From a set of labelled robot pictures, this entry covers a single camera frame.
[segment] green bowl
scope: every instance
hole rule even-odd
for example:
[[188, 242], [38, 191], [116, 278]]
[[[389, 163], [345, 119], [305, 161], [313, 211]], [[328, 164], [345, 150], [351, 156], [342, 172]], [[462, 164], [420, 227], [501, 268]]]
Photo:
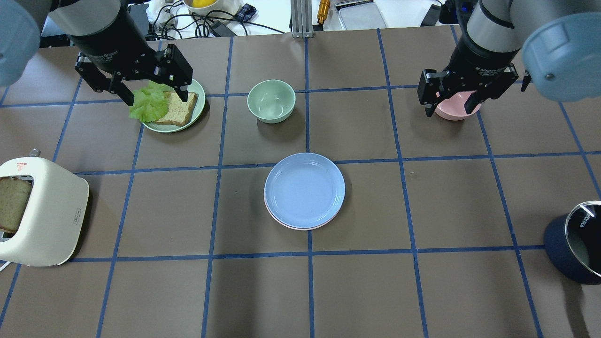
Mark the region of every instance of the green bowl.
[[266, 80], [248, 93], [248, 109], [259, 121], [278, 123], [292, 113], [296, 103], [294, 89], [284, 81]]

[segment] green plate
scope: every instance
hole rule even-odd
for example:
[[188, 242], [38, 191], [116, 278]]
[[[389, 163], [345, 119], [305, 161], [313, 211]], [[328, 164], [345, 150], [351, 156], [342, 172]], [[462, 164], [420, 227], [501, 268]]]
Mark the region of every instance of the green plate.
[[188, 86], [188, 91], [196, 93], [198, 95], [198, 99], [196, 100], [196, 106], [194, 106], [194, 110], [192, 111], [192, 118], [190, 122], [185, 124], [184, 126], [164, 126], [162, 124], [155, 124], [153, 122], [143, 122], [142, 124], [150, 129], [151, 131], [159, 132], [159, 133], [173, 133], [182, 131], [183, 129], [188, 128], [192, 125], [192, 123], [196, 122], [200, 117], [200, 114], [203, 112], [204, 104], [207, 100], [207, 96], [204, 94], [203, 86], [201, 86], [196, 80], [192, 79], [192, 84]]

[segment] navy mug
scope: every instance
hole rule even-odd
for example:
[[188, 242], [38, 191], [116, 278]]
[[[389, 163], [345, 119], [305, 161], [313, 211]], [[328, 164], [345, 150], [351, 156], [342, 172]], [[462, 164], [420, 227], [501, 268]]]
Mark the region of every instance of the navy mug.
[[601, 201], [581, 203], [549, 223], [545, 251], [566, 277], [601, 284]]

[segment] gold connector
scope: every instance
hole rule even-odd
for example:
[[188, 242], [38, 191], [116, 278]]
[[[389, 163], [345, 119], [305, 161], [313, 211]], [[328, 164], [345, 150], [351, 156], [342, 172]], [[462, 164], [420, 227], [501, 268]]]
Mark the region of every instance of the gold connector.
[[317, 23], [323, 25], [328, 17], [328, 11], [330, 10], [330, 0], [321, 0], [319, 2], [319, 10], [317, 11]]

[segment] toast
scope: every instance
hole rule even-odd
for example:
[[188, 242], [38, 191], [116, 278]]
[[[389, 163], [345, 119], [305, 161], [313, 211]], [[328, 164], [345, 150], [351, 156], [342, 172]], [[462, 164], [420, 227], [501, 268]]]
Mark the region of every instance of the toast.
[[191, 91], [188, 92], [188, 101], [182, 102], [180, 97], [173, 91], [165, 91], [165, 100], [167, 100], [167, 114], [154, 121], [155, 124], [176, 125], [183, 127], [192, 119], [192, 111], [196, 105], [198, 95]]
[[0, 177], [0, 229], [4, 232], [17, 232], [31, 188], [24, 180]]

